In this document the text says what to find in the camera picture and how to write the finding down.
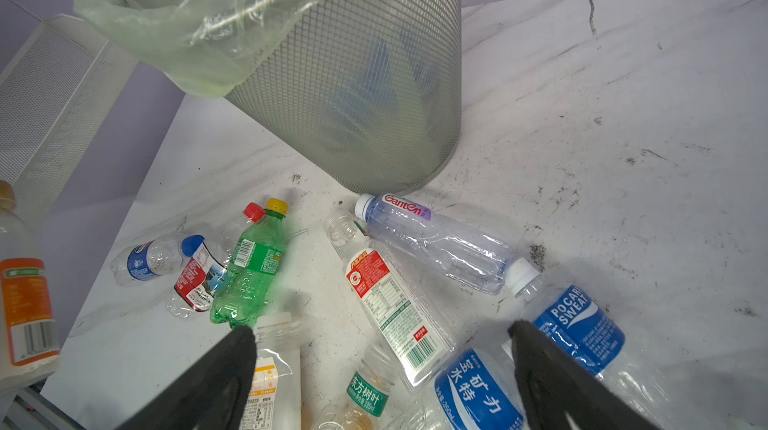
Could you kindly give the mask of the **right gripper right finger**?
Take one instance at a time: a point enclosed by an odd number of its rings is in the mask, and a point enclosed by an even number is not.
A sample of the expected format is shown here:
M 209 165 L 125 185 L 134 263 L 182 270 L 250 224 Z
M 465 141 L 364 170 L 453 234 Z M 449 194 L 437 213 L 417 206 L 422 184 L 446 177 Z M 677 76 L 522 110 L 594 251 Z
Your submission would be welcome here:
M 532 429 L 653 429 L 532 323 L 508 328 L 515 380 Z

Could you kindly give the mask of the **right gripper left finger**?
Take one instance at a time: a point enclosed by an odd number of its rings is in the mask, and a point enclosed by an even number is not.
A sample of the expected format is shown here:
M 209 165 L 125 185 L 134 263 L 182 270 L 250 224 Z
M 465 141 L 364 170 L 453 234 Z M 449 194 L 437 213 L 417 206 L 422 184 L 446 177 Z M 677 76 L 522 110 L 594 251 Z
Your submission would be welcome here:
M 238 326 L 122 429 L 238 429 L 257 358 L 253 330 Z

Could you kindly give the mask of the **red green label clear bottle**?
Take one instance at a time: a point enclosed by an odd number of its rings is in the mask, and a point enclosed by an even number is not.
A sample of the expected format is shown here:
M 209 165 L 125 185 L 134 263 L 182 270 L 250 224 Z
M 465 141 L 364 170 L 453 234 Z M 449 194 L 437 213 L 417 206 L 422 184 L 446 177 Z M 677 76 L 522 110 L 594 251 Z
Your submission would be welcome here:
M 413 268 L 374 239 L 347 210 L 334 208 L 323 230 L 367 317 L 400 364 L 412 390 L 423 386 L 456 350 L 447 320 L 419 285 Z

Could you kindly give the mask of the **orange label bottle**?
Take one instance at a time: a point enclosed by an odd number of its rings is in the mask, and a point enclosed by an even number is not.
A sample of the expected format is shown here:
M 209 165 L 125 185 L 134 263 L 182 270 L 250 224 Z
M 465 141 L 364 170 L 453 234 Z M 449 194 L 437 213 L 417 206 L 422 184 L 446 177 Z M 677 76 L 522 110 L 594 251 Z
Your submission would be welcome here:
M 46 268 L 37 239 L 16 214 L 10 183 L 1 183 L 1 392 L 54 373 L 60 344 Z

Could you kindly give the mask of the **large blue label water bottle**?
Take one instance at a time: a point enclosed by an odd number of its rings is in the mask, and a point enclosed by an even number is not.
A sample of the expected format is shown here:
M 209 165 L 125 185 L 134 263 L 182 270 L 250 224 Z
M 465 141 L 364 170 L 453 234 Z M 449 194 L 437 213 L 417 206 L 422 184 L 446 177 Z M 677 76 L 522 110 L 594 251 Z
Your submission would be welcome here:
M 397 137 L 434 140 L 443 104 L 439 64 L 413 31 L 374 38 L 347 81 L 324 105 L 323 128 L 336 144 L 382 146 Z

